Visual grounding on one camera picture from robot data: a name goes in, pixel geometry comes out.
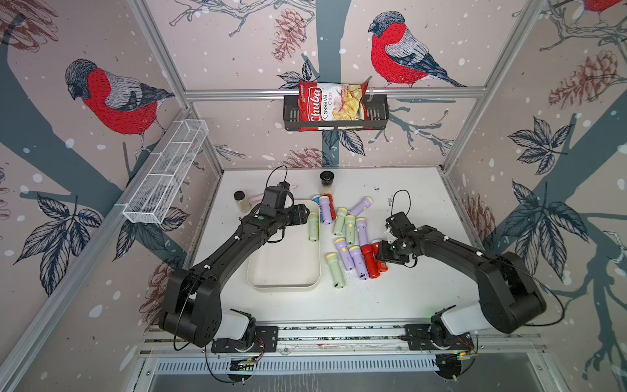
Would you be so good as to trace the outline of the short red flashlight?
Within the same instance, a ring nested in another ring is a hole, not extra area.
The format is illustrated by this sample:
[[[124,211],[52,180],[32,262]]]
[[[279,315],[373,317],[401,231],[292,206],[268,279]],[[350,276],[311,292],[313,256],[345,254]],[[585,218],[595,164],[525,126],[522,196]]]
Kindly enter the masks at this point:
[[[382,274],[388,271],[388,266],[386,262],[380,258],[380,244],[381,244],[381,241],[372,243],[372,249],[373,249],[375,261],[377,263],[378,271],[380,274]]]

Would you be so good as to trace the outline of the long red flashlight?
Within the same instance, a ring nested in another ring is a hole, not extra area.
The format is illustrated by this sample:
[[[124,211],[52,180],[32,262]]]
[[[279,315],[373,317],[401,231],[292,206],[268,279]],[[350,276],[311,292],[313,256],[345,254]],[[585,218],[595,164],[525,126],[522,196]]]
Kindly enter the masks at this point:
[[[361,247],[362,256],[364,258],[368,277],[370,279],[377,279],[380,277],[380,270],[375,257],[374,249],[372,245],[366,244]]]

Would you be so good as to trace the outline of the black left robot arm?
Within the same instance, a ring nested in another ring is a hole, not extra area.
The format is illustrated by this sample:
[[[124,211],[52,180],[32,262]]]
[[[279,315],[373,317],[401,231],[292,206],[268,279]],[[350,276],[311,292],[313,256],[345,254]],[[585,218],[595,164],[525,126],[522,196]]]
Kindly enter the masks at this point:
[[[305,225],[310,209],[293,200],[287,181],[265,188],[260,204],[240,219],[237,230],[208,258],[190,269],[176,269],[168,279],[158,326],[188,343],[204,347],[222,321],[220,294],[233,273],[277,233]]]

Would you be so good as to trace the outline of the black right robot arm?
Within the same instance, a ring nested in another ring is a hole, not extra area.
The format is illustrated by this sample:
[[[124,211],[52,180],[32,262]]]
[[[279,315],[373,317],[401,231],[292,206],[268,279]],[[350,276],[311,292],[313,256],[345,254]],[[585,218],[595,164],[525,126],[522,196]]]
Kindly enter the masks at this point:
[[[452,336],[491,328],[510,334],[546,311],[537,283],[517,254],[473,248],[431,226],[414,226],[403,212],[388,217],[385,226],[394,240],[380,242],[383,262],[404,265],[427,256],[476,282],[479,299],[439,311],[432,318],[437,330]]]

